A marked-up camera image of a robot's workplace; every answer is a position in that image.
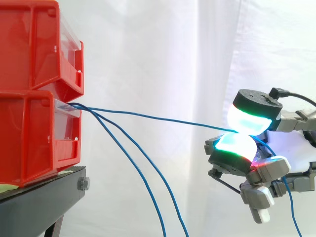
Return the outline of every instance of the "blue cable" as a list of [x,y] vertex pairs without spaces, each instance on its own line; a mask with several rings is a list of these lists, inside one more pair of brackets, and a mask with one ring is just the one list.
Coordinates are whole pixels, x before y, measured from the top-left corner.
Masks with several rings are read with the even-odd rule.
[[[115,111],[115,110],[105,110],[105,109],[99,109],[99,108],[93,108],[93,107],[89,107],[91,110],[95,110],[95,111],[102,111],[102,112],[107,112],[107,113],[115,113],[115,114],[127,114],[127,115],[135,115],[135,116],[140,116],[140,117],[145,117],[145,118],[149,118],[149,119],[156,119],[156,120],[162,120],[162,121],[170,121],[170,122],[178,122],[178,123],[184,123],[184,124],[189,124],[189,125],[194,125],[194,126],[201,126],[201,127],[207,127],[207,128],[212,128],[212,129],[216,129],[216,130],[221,130],[221,131],[227,131],[227,132],[236,132],[234,130],[231,129],[226,129],[226,128],[221,128],[221,127],[215,127],[215,126],[210,126],[210,125],[206,125],[206,124],[202,124],[202,123],[195,123],[195,122],[187,122],[187,121],[182,121],[182,120],[176,120],[176,119],[170,119],[170,118],[160,118],[160,117],[154,117],[154,116],[150,116],[150,115],[144,115],[144,114],[139,114],[139,113],[134,113],[134,112],[128,112],[128,111]],[[257,142],[259,142],[260,144],[262,144],[263,146],[265,146],[271,153],[273,156],[276,156],[275,152],[264,142],[262,142],[260,139],[256,138],[255,136],[252,136],[252,138],[254,140],[256,140]],[[285,176],[282,178],[284,181],[284,184],[286,186],[286,189],[289,193],[289,197],[290,197],[290,202],[291,202],[291,212],[292,212],[292,219],[295,225],[295,228],[297,230],[297,233],[299,234],[300,237],[302,237],[301,232],[299,230],[299,227],[296,223],[296,219],[295,219],[295,215],[294,215],[294,202],[293,202],[293,197],[292,197],[292,193],[291,190],[288,186],[288,183],[286,181]]]
[[[77,107],[78,109],[81,109],[81,110],[86,110],[85,108],[83,107]],[[182,217],[181,217],[181,214],[180,214],[180,210],[179,210],[179,207],[178,207],[178,204],[177,204],[177,201],[173,195],[173,192],[167,182],[167,180],[165,179],[164,175],[161,173],[161,171],[158,169],[158,167],[155,165],[155,163],[149,158],[149,156],[145,153],[145,151],[140,147],[140,145],[123,129],[121,128],[118,124],[116,124],[115,122],[105,118],[104,116],[98,114],[98,113],[95,113],[97,116],[99,116],[101,119],[105,120],[106,122],[109,122],[110,124],[114,125],[115,127],[117,127],[140,151],[141,153],[147,158],[147,160],[150,162],[150,164],[153,166],[153,168],[156,170],[156,172],[159,174],[159,176],[161,177],[161,179],[163,180],[164,184],[166,185],[168,191],[169,191],[169,194],[171,196],[171,199],[172,199],[172,202],[173,202],[173,205],[174,205],[174,208],[177,212],[177,215],[178,215],[178,219],[181,223],[181,226],[183,228],[183,231],[186,235],[186,237],[189,237],[189,233],[187,231],[187,228],[182,220]]]
[[202,123],[187,122],[187,121],[176,120],[176,119],[171,119],[171,118],[160,118],[160,117],[154,117],[154,116],[150,116],[150,115],[143,115],[143,114],[138,114],[138,113],[134,113],[134,112],[127,112],[127,111],[105,110],[105,109],[92,108],[92,107],[89,107],[89,108],[91,110],[102,111],[102,112],[107,112],[107,113],[135,115],[135,116],[145,117],[145,118],[149,118],[149,119],[157,119],[157,120],[162,120],[162,121],[178,122],[178,123],[184,123],[184,124],[189,124],[189,125],[194,125],[194,126],[207,127],[207,128],[225,131],[225,132],[235,132],[234,130],[231,130],[231,129],[214,127],[214,126],[210,126],[210,125],[206,125],[206,124],[202,124]]
[[135,161],[132,159],[132,157],[128,154],[128,152],[125,150],[125,148],[121,145],[121,143],[116,139],[116,137],[113,135],[113,133],[105,126],[105,124],[100,120],[100,118],[96,115],[95,112],[93,112],[90,108],[82,105],[82,104],[79,104],[79,103],[69,103],[69,105],[77,105],[77,106],[80,106],[82,108],[85,108],[86,111],[92,113],[93,116],[95,116],[95,118],[99,121],[99,123],[103,126],[103,128],[108,132],[108,134],[112,137],[112,139],[116,142],[116,144],[121,148],[121,150],[125,153],[125,155],[128,157],[128,159],[130,160],[130,162],[133,164],[133,166],[135,167],[135,169],[137,170],[137,172],[139,173],[139,175],[142,177],[143,181],[144,181],[144,184],[150,194],[150,197],[152,198],[152,201],[154,203],[154,206],[155,206],[155,209],[156,209],[156,212],[158,214],[158,217],[159,217],[159,220],[160,220],[160,224],[161,224],[161,228],[162,228],[162,232],[163,232],[163,236],[166,237],[167,234],[166,234],[166,230],[165,230],[165,227],[164,227],[164,223],[163,223],[163,220],[162,220],[162,216],[161,216],[161,213],[160,213],[160,210],[159,210],[159,207],[157,205],[157,202],[156,202],[156,199],[154,197],[154,194],[152,192],[152,190],[150,189],[149,187],[149,184],[144,176],[144,174],[142,173],[142,171],[140,170],[140,168],[137,166],[137,164],[135,163]]
[[[274,157],[276,156],[275,152],[274,152],[274,151],[271,149],[271,147],[269,147],[266,143],[264,143],[263,141],[261,141],[260,139],[254,137],[254,136],[252,136],[252,138],[253,138],[254,140],[256,140],[257,142],[261,143],[262,145],[264,145],[264,146],[272,153],[272,155],[273,155]],[[292,213],[292,219],[293,219],[295,228],[296,228],[296,230],[297,230],[298,235],[299,235],[300,237],[302,237],[302,234],[301,234],[301,232],[300,232],[300,229],[299,229],[299,227],[298,227],[298,225],[297,225],[297,223],[296,223],[296,220],[295,220],[293,197],[292,197],[292,193],[291,193],[290,187],[288,186],[288,183],[287,183],[287,180],[286,180],[286,177],[285,177],[285,176],[282,177],[282,181],[284,182],[284,184],[285,184],[285,186],[286,186],[286,189],[287,189],[287,191],[288,191],[289,197],[290,197],[291,213]]]

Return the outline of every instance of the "screw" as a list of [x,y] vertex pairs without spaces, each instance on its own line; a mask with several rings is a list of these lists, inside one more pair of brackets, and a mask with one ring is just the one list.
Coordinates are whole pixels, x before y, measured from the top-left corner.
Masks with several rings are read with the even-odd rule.
[[87,191],[90,188],[90,179],[87,177],[81,177],[78,180],[78,190]]

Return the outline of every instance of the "red storage drawer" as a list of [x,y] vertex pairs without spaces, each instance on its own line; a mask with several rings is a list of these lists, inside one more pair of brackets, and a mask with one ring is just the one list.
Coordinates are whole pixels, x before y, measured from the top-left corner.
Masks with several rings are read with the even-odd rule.
[[83,95],[83,44],[54,0],[0,0],[0,89]]
[[49,91],[0,91],[0,184],[23,187],[80,162],[81,111]]

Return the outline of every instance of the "white fabric curtain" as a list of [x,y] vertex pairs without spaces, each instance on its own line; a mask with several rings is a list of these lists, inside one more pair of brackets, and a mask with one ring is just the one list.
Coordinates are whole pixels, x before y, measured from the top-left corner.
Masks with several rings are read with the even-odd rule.
[[[227,126],[227,109],[240,88],[268,92],[277,86],[314,95],[313,1],[59,2],[84,43],[85,95],[78,101],[87,106]],[[288,110],[309,106],[294,99],[282,102]],[[257,225],[241,198],[207,175],[211,165],[204,141],[219,132],[105,115],[126,129],[165,175],[191,237],[297,236],[288,197],[276,199],[271,221]],[[184,236],[160,177],[129,140],[109,128],[148,179],[167,235]],[[295,167],[304,169],[313,160],[313,149],[296,145],[301,138],[297,133],[289,136],[295,152],[287,142],[279,146],[284,137],[271,135],[272,146],[291,161],[299,155],[301,163]],[[91,187],[65,215],[61,236],[161,237],[159,219],[141,178],[88,113],[83,113],[81,154]],[[244,181],[229,175],[223,179],[235,187]],[[313,236],[315,194],[293,196],[301,231]]]

